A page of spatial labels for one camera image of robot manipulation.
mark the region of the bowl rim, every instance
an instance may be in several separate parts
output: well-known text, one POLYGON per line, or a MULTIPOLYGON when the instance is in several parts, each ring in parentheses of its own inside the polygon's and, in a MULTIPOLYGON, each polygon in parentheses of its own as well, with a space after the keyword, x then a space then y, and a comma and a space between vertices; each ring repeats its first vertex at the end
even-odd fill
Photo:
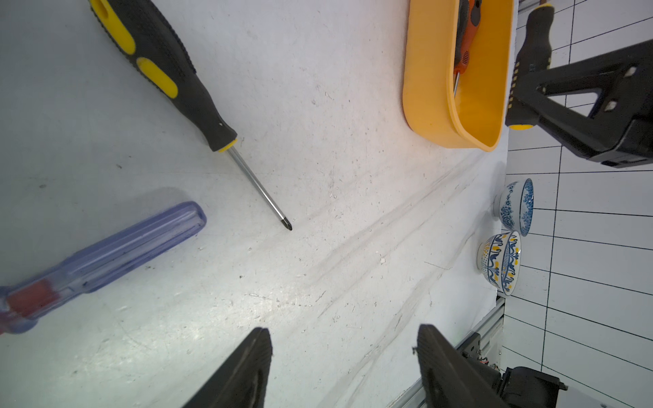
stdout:
MULTIPOLYGON (((522 236, 521 236, 521 234, 519 233, 519 231, 514 230, 514 231, 511 231, 511 232, 508 233, 508 235, 509 235, 509 236, 508 236, 508 240, 510 240, 510 238, 511 238, 511 236, 512 236, 513 234, 517 237, 517 244, 516 244, 516 246, 517 246, 517 249, 519 250, 519 251, 517 252, 517 254, 521 254, 521 252, 522 252, 522 249, 521 249, 521 245, 522 245, 522 236)), ((519 269, 520 269, 520 267, 522 266, 522 264, 521 264, 521 262, 517 262, 517 264, 515 265, 515 277, 513 278, 513 288, 510 289, 509 292, 506 292, 506 291, 505 291, 505 288, 503 287, 503 280, 505 279, 506 275, 508 274, 508 263, 506 263, 506 257, 507 257, 507 256, 508 256, 508 252, 505 252, 505 253, 503 254, 503 262, 502 262, 502 264, 501 264, 501 291, 502 291, 505 295, 508 296, 508 295, 510 295, 510 294, 515 290, 515 287, 517 287, 517 278, 519 277, 519 269)))
MULTIPOLYGON (((528 230, 526 230, 526 232, 524 232, 524 226, 522 225, 522 205, 524 205, 524 192, 526 191, 526 186, 527 185, 530 185, 531 188, 533 188, 533 180, 531 180, 531 178, 527 178, 526 180, 524 180, 524 184, 522 185, 522 194, 519 197, 519 212, 517 213, 517 216, 519 217, 519 220, 518 220, 519 221, 519 233, 520 233, 521 236, 527 236, 528 235, 528 233, 530 232, 530 226, 532 224, 532 222, 530 224, 528 224, 528 230)), ((534 210, 533 208, 531 208, 531 210, 530 210, 531 219, 533 218, 533 210, 534 210)))

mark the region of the bowl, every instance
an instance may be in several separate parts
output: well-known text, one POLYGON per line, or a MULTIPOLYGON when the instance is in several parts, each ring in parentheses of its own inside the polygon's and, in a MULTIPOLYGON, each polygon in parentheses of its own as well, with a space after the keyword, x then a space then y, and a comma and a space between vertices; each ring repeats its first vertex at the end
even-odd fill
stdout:
POLYGON ((520 254, 519 232, 494 235, 479 246, 476 266, 491 284, 510 296, 517 284, 520 254))
POLYGON ((454 95, 459 3, 410 0, 402 104, 415 133, 450 149, 496 148, 511 86, 515 4, 483 2, 470 63, 454 95))
POLYGON ((505 229, 526 236, 533 219, 533 205, 533 180, 527 178, 505 186, 494 198, 492 213, 501 219, 505 229))

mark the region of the screwdriver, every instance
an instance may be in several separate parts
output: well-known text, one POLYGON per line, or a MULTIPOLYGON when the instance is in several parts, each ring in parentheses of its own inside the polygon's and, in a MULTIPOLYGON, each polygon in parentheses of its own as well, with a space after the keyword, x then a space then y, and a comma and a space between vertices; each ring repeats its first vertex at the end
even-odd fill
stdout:
POLYGON ((182 202, 105 238, 15 286, 0 286, 0 334, 23 333, 39 318, 92 293, 186 241, 206 225, 202 208, 182 202))
POLYGON ((470 0, 469 6, 469 18, 465 21, 466 26, 464 28, 458 28, 458 32, 462 32, 462 40, 458 41, 456 39, 456 55, 460 56, 460 61, 456 62, 456 66, 453 69, 456 79, 453 85, 453 95, 456 96, 456 91, 458 91, 458 81, 460 75, 465 73, 467 65, 470 63, 470 47, 471 43, 474 41, 476 36, 476 31, 479 29, 479 24, 481 23, 481 2, 482 0, 470 0))
POLYGON ((226 151, 289 230, 293 226, 234 145, 236 132, 217 113, 186 49, 150 0, 89 0, 125 57, 204 134, 212 151, 226 151))

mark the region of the white table surface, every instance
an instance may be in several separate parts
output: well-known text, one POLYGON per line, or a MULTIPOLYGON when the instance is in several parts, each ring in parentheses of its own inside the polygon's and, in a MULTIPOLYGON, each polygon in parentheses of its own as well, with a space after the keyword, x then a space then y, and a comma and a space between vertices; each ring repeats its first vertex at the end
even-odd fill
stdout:
POLYGON ((132 68, 83 0, 0 12, 0 285, 184 200, 206 228, 0 336, 0 406, 181 407, 270 329, 267 407, 384 407, 418 325, 457 342, 494 305, 475 270, 506 142, 444 149, 401 91, 407 2, 155 1, 283 228, 226 154, 132 68))

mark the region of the screwdriver shaft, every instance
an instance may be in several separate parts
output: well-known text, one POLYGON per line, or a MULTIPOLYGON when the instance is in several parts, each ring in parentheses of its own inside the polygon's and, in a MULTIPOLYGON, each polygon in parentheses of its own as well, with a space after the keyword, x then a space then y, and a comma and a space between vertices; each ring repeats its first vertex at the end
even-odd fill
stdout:
POLYGON ((460 80, 460 72, 456 72, 456 81, 453 84, 453 96, 456 96, 456 91, 458 91, 459 80, 460 80))
POLYGON ((268 202, 268 205, 274 210, 274 212, 277 213, 277 217, 279 217, 279 221, 281 221, 283 226, 285 226, 286 228, 292 231, 293 226, 290 224, 290 222, 288 222, 288 218, 286 218, 286 216, 283 214, 281 208, 277 206, 277 203, 275 203, 274 200, 272 200, 272 197, 268 194, 268 192, 266 191, 265 187, 263 187, 259 179, 256 178, 256 176, 251 171, 247 163, 245 163, 238 150, 236 150, 236 148, 234 147, 231 147, 227 150, 227 152, 229 153, 231 158, 234 159, 238 167, 240 167, 240 170, 242 170, 242 172, 245 173, 245 175, 251 181, 254 187, 256 187, 256 190, 258 190, 261 196, 265 198, 265 200, 268 202))

